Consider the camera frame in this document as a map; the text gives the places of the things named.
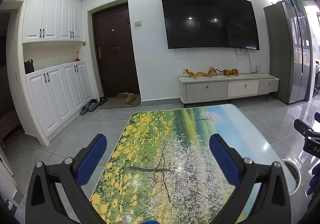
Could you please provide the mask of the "blue gloved right hand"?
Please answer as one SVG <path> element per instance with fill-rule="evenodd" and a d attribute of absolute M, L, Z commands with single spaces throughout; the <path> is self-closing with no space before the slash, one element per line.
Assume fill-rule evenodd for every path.
<path fill-rule="evenodd" d="M 308 188 L 308 191 L 306 192 L 307 195 L 313 194 L 317 187 L 317 183 L 320 175 L 320 164 L 317 164 L 316 166 L 313 167 L 312 175 L 313 177 L 310 180 L 309 188 Z"/>

